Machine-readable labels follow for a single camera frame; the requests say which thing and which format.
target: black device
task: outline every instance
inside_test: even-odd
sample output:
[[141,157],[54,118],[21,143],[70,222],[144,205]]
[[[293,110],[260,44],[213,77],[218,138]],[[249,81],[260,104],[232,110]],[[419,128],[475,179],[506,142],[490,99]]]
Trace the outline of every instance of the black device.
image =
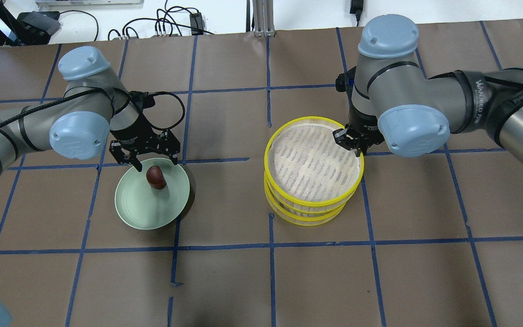
[[0,19],[11,29],[3,43],[0,39],[0,45],[47,44],[60,28],[59,15],[59,12],[31,12],[21,13],[16,19],[0,0]]
[[191,21],[191,35],[203,35],[205,24],[203,22],[203,15],[200,12],[189,15]]

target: electrical cable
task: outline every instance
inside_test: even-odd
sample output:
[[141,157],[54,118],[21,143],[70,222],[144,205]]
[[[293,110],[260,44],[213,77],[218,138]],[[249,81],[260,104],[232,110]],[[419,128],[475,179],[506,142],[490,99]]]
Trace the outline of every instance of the electrical cable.
[[183,24],[176,24],[176,23],[171,23],[171,22],[169,22],[169,24],[176,25],[176,26],[181,26],[181,27],[187,27],[187,29],[191,29],[193,31],[201,31],[203,33],[208,33],[210,35],[215,35],[215,33],[211,33],[210,31],[206,31],[206,30],[203,30],[203,29],[198,29],[197,27],[187,26],[187,25],[183,25]]
[[165,13],[166,13],[167,15],[169,15],[168,13],[170,13],[170,12],[180,12],[180,11],[182,11],[182,10],[184,10],[184,11],[186,11],[186,12],[189,13],[189,19],[193,18],[193,20],[195,21],[195,26],[199,26],[199,22],[197,21],[197,17],[191,17],[191,15],[193,15],[193,13],[189,10],[189,8],[185,8],[185,7],[181,7],[181,6],[172,6],[171,8],[168,8],[168,9],[167,9],[167,8],[165,7]]
[[137,31],[136,31],[135,29],[133,29],[132,27],[127,27],[127,28],[126,28],[126,36],[127,36],[129,39],[130,39],[130,35],[129,35],[129,33],[128,33],[128,30],[133,30],[134,33],[137,35],[137,39],[140,39],[140,38],[138,37],[138,33],[137,33]]
[[[115,89],[116,91],[118,91],[119,93],[122,93],[123,95],[125,95],[125,97],[128,98],[128,101],[130,103],[133,104],[133,106],[135,106],[135,108],[137,108],[137,105],[134,103],[134,100],[133,98],[131,97],[131,95],[129,93],[127,93],[126,91],[124,91],[123,89]],[[156,126],[154,126],[151,122],[149,122],[149,125],[151,125],[151,128],[153,129],[156,129],[156,130],[160,130],[161,132],[165,131],[165,130],[170,130],[170,129],[173,129],[175,127],[177,127],[182,121],[183,119],[185,119],[185,114],[186,114],[186,109],[185,109],[185,104],[183,104],[183,100],[181,100],[181,98],[179,98],[178,95],[174,94],[174,93],[171,93],[171,92],[167,92],[167,91],[158,91],[158,92],[153,92],[153,93],[145,93],[147,97],[157,97],[159,95],[170,95],[172,97],[174,97],[175,99],[177,99],[177,101],[179,102],[179,104],[181,105],[181,110],[183,111],[183,113],[181,114],[181,118],[179,118],[179,120],[177,120],[177,122],[175,124],[172,124],[171,126],[169,126],[168,128],[158,128]]]
[[54,101],[54,102],[50,102],[49,104],[36,106],[36,107],[28,109],[28,110],[26,110],[24,112],[21,112],[20,114],[16,114],[12,118],[8,118],[8,119],[4,120],[3,122],[0,122],[0,129],[2,129],[3,127],[11,124],[12,122],[15,122],[15,121],[19,120],[20,118],[23,118],[23,117],[27,116],[28,114],[33,114],[33,113],[36,113],[38,111],[51,108],[52,106],[56,106],[56,105],[62,104],[64,102],[68,102],[70,100],[74,100],[74,99],[77,99],[79,97],[83,97],[85,95],[92,94],[92,93],[104,93],[104,95],[106,95],[106,97],[108,97],[108,99],[110,99],[110,96],[108,96],[108,93],[106,93],[106,91],[104,91],[104,89],[101,89],[100,87],[94,87],[92,89],[88,89],[87,91],[83,91],[83,92],[71,95],[71,96],[69,96],[67,98],[60,99],[60,100]]
[[7,35],[6,38],[11,42],[11,46],[16,46],[16,45],[19,45],[19,37],[17,36],[17,32],[15,31],[15,29],[13,28],[13,24],[9,24],[9,29],[10,31],[12,31],[13,35],[15,35],[15,41],[10,39],[9,36]]
[[[157,19],[160,19],[160,16],[158,15],[158,13],[160,13],[160,12],[163,12],[163,13],[164,13],[164,17],[163,17],[163,19],[164,19],[165,21],[163,21],[163,29],[164,29],[164,33],[166,34],[166,33],[167,33],[167,30],[166,30],[166,28],[164,27],[164,24],[165,24],[165,23],[169,23],[169,24],[170,24],[170,21],[166,20],[166,17],[168,16],[168,17],[171,19],[171,21],[172,21],[173,23],[175,23],[175,24],[177,24],[177,21],[175,21],[175,19],[174,19],[174,18],[173,18],[173,17],[172,17],[168,12],[166,12],[165,10],[160,9],[160,8],[158,8],[158,9],[156,10],[156,18],[157,18]],[[172,31],[172,29],[173,29],[173,25],[171,24],[171,33],[169,34],[169,36],[172,36],[172,35],[173,35],[173,31]],[[183,36],[183,33],[181,33],[181,29],[180,29],[178,26],[177,26],[177,31],[179,32],[179,36]]]
[[112,32],[116,32],[116,35],[118,35],[118,38],[122,40],[122,35],[120,35],[120,32],[115,29],[111,29],[110,31],[108,31],[108,36],[107,36],[108,41],[110,41],[110,33],[112,33]]
[[246,6],[245,6],[245,32],[249,32],[251,31],[251,27],[249,26],[249,21],[250,21],[250,18],[251,18],[251,9],[250,9],[250,5],[249,5],[249,0],[245,0],[245,2],[247,2]]
[[[181,100],[181,98],[179,98],[178,95],[176,95],[174,93],[171,93],[171,92],[167,92],[167,91],[159,91],[159,92],[149,93],[149,95],[152,95],[153,97],[157,97],[158,95],[170,95],[170,96],[174,97],[175,99],[177,99],[177,101],[181,105],[181,110],[183,110],[183,113],[181,114],[181,118],[179,118],[179,120],[177,120],[177,122],[175,124],[172,124],[170,127],[166,128],[166,129],[173,129],[173,128],[177,127],[183,121],[183,119],[185,119],[185,112],[186,112],[185,105],[183,104],[183,100]],[[158,128],[156,126],[153,126],[152,124],[151,124],[151,127],[156,129],[156,130],[160,130],[160,131],[164,131],[165,130],[165,129],[161,129],[161,128]]]
[[94,15],[92,15],[91,13],[89,12],[85,12],[85,11],[81,11],[81,10],[66,10],[65,12],[60,12],[60,18],[62,17],[62,14],[63,13],[68,13],[68,12],[79,12],[79,13],[85,13],[86,15],[89,15],[90,17],[94,18],[94,21],[96,21],[96,35],[94,37],[94,41],[96,41],[98,39],[98,33],[100,31],[100,25],[98,24],[98,19],[96,19],[96,17],[94,17]]
[[131,21],[129,21],[128,23],[126,23],[123,27],[122,27],[122,34],[123,35],[126,35],[125,33],[125,29],[128,25],[130,25],[131,23],[134,23],[135,21],[140,21],[140,20],[153,20],[153,21],[158,21],[156,18],[149,18],[149,17],[141,17],[141,18],[135,18]]

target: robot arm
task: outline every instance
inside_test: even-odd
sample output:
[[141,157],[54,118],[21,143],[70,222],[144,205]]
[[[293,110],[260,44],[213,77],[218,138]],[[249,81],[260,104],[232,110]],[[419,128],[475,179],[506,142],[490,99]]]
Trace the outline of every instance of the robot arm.
[[350,101],[349,122],[334,131],[336,142],[366,153],[386,140],[396,155],[417,157],[442,146],[450,133],[485,129],[523,163],[523,68],[426,79],[414,54],[418,37],[417,26],[399,15],[365,26],[357,66],[336,80]]
[[54,149],[67,158],[96,157],[104,150],[108,132],[116,138],[110,153],[120,164],[141,171],[137,155],[143,153],[165,154],[177,163],[180,142],[170,131],[174,126],[157,134],[143,114],[144,108],[154,105],[150,102],[155,94],[129,94],[110,63],[92,46],[71,50],[58,68],[69,81],[64,99],[0,110],[0,175],[21,155],[36,151]]

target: black strap on robot arm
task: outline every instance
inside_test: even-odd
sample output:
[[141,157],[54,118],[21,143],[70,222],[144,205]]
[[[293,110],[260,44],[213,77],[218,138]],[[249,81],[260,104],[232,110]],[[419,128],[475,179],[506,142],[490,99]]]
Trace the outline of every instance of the black strap on robot arm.
[[486,120],[485,130],[488,132],[488,135],[496,142],[500,147],[500,132],[502,127],[507,122],[515,112],[520,110],[523,107],[523,89],[517,92],[513,97],[503,101],[490,111],[488,119]]

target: brown egg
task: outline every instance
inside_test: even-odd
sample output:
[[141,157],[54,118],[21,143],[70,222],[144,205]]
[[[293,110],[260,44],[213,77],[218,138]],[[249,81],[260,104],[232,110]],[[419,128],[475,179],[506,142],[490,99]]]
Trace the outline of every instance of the brown egg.
[[162,190],[167,186],[167,182],[164,180],[163,172],[159,166],[152,166],[147,170],[147,181],[152,188]]

